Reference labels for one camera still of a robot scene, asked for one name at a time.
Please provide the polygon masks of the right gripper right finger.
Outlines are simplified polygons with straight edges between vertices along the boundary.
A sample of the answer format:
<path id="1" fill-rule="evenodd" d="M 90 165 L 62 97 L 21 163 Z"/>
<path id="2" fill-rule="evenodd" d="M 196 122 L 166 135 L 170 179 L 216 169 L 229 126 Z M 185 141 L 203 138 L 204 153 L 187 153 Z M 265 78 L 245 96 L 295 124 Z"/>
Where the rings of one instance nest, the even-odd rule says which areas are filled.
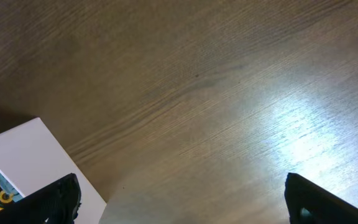
<path id="1" fill-rule="evenodd" d="M 358 208 L 299 174 L 287 174 L 284 196 L 290 224 L 358 224 Z"/>

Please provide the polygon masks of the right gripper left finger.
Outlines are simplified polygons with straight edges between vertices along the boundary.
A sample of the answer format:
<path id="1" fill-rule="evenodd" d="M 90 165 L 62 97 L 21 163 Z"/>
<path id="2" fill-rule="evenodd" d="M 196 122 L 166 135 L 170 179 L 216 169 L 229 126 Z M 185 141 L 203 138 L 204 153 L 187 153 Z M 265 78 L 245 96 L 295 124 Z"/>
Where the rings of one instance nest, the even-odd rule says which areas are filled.
<path id="1" fill-rule="evenodd" d="M 74 224 L 80 205 L 80 185 L 71 173 L 2 209 L 0 224 Z"/>

